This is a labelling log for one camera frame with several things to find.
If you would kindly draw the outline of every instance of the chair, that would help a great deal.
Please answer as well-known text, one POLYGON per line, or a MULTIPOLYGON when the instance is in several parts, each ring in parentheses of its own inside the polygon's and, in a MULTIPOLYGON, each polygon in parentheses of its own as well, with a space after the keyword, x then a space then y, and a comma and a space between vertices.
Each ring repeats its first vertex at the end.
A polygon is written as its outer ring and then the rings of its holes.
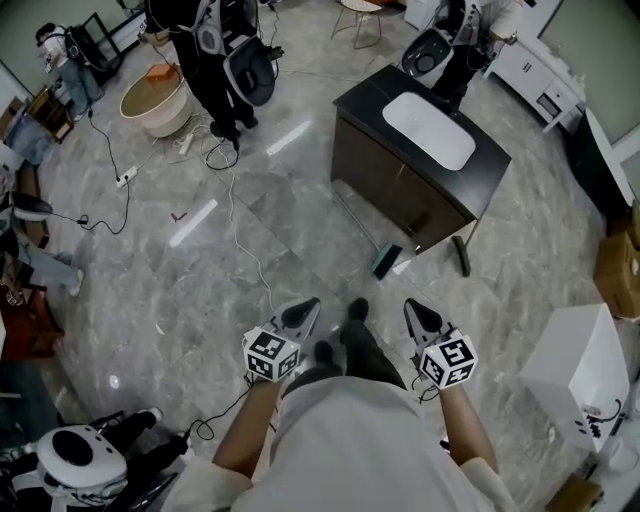
POLYGON ((347 28, 357 27, 356 37, 353 40, 353 48, 355 50, 360 50, 362 48, 370 48, 371 46, 375 46, 382 39, 382 24, 380 23, 380 11, 382 7, 380 5, 372 4, 371 2, 367 2, 366 0, 340 0, 340 4, 342 5, 342 10, 340 11, 340 16, 338 16, 338 21, 336 21, 335 26, 333 27, 333 33, 331 34, 331 39, 340 32, 341 30, 345 30, 347 28), (338 28, 338 24, 340 23, 340 19, 342 18, 342 14, 345 9, 349 9, 353 11, 356 15, 356 24, 349 25, 348 27, 338 28), (378 19, 378 39, 376 39, 373 43, 358 46, 358 36, 360 35, 360 28, 362 28, 362 22, 365 19, 365 16, 375 16, 378 19))

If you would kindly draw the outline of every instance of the black shoe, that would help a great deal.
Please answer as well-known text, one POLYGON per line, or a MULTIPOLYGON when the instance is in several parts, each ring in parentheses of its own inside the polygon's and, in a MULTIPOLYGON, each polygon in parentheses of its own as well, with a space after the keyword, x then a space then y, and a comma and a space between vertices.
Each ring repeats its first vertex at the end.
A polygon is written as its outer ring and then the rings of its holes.
POLYGON ((364 322, 367 316, 369 316, 369 302, 363 297, 354 300, 347 310, 349 320, 360 320, 364 322))
POLYGON ((219 139, 227 139, 230 141, 234 141, 240 137, 240 132, 235 128, 233 129, 232 132, 222 131, 215 121, 213 121, 209 125, 209 129, 211 130, 211 133, 213 134, 213 136, 218 137, 219 139))
POLYGON ((328 342, 321 340, 313 347, 313 358, 316 364, 333 364, 333 348, 328 342))
POLYGON ((258 126, 258 120, 256 119, 256 116, 251 116, 248 119, 240 119, 240 122, 248 130, 251 130, 252 128, 255 128, 256 126, 258 126))

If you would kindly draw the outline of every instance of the hand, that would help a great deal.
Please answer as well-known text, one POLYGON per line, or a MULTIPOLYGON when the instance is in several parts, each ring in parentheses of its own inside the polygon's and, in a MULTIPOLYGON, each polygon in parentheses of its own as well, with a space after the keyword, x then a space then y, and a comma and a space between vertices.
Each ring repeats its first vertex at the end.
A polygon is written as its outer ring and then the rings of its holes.
POLYGON ((153 34, 150 32, 140 32, 138 34, 138 40, 141 43, 150 44, 151 46, 160 48, 171 40, 171 34, 168 30, 162 30, 161 32, 153 34))

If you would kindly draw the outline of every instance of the countertop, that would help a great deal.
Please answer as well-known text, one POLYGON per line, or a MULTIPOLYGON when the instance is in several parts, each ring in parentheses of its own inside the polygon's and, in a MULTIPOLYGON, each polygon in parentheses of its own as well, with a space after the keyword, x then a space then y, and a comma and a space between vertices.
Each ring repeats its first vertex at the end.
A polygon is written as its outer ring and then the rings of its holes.
POLYGON ((418 172, 463 214, 466 210, 475 219, 484 213, 511 162, 511 157, 464 114, 453 112, 424 85, 391 65, 347 91, 334 105, 340 116, 418 172), (382 109, 404 92, 415 93, 435 105, 473 137, 476 150, 462 169, 445 169, 385 121, 382 109))

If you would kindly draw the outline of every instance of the leg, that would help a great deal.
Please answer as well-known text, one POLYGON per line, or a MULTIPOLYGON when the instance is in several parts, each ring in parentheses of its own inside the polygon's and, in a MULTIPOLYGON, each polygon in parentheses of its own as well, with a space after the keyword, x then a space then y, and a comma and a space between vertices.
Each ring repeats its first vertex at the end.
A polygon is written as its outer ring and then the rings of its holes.
POLYGON ((152 428, 157 420, 158 418, 151 411, 132 414, 122 420, 119 425, 106 431, 104 438, 124 455, 133 442, 142 435, 142 432, 147 428, 152 428))
POLYGON ((60 78, 67 86, 69 96, 73 100, 75 116, 83 114, 89 108, 89 98, 84 89, 81 73, 82 67, 76 61, 69 59, 58 68, 60 78))
POLYGON ((12 229, 18 240, 18 259, 20 261, 26 263, 35 271, 41 272, 69 288, 77 288, 80 286, 81 277, 77 268, 58 261, 49 253, 36 247, 17 226, 17 222, 14 223, 12 229))
POLYGON ((153 479, 188 449, 189 446, 182 437, 173 436, 167 444, 127 461, 127 486, 104 512, 129 510, 135 500, 151 485, 153 479))
POLYGON ((388 382, 406 389, 398 370, 378 347, 375 338, 361 320, 348 320, 342 329, 340 341, 347 349, 346 375, 388 382))
POLYGON ((98 86, 91 70, 87 66, 82 66, 82 68, 82 84, 85 92, 87 93, 87 98, 89 98, 89 101, 93 103, 102 97, 102 89, 98 86))
POLYGON ((307 384, 342 375, 341 368, 333 362, 333 349, 326 341, 319 341, 316 343, 316 346, 314 347, 314 359, 316 361, 316 365, 313 368, 309 368, 289 384, 289 387, 283 393, 282 398, 295 389, 306 386, 307 384))
POLYGON ((431 90, 447 101, 459 94, 462 89, 466 91, 466 86, 476 74, 476 70, 486 63, 486 57, 480 62, 482 57, 469 45, 454 46, 453 57, 431 90))
POLYGON ((231 85, 222 67, 224 59, 223 55, 202 52, 198 72, 188 82, 191 92, 211 114, 220 131, 231 137, 236 135, 236 120, 227 96, 227 87, 231 85))

